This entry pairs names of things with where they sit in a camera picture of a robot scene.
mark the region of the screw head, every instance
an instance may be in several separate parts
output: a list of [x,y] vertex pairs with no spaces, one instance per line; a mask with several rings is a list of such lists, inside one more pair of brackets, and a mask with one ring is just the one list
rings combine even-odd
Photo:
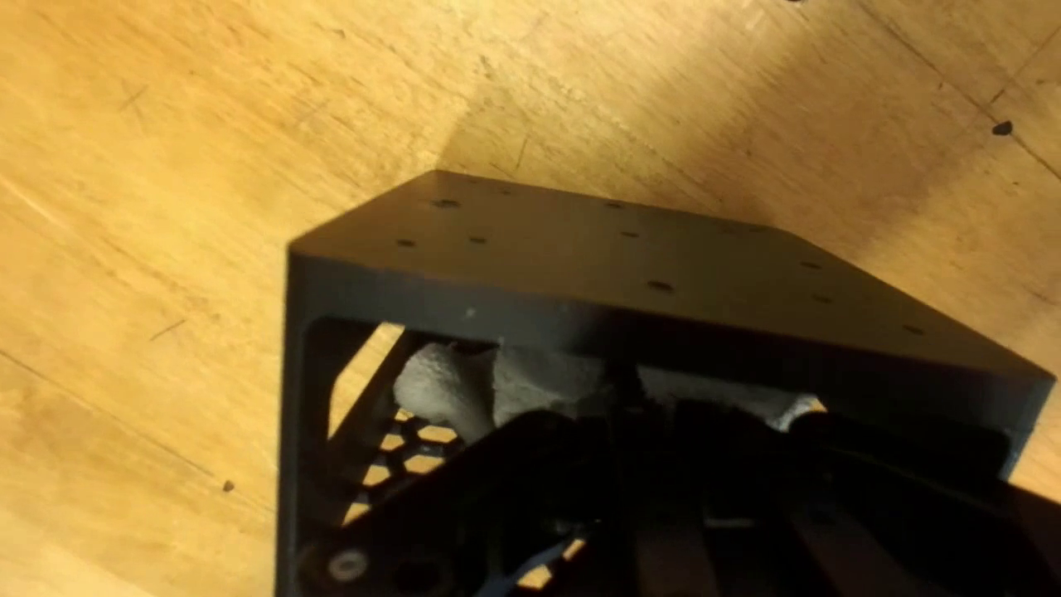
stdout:
[[337,582],[353,582],[368,570],[368,556],[358,549],[340,551],[328,560],[328,574]]

